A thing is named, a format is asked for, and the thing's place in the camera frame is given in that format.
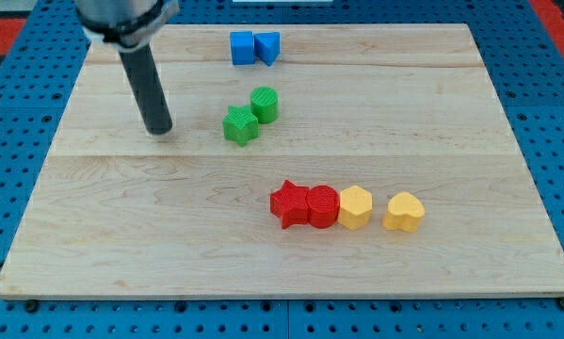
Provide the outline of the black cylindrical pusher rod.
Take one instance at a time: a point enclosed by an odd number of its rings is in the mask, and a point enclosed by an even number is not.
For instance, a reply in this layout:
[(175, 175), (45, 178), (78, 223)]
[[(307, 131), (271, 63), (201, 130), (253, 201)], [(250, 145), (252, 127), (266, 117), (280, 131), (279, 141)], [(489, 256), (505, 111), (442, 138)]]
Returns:
[(146, 131), (165, 135), (172, 129), (172, 118), (150, 45), (120, 57)]

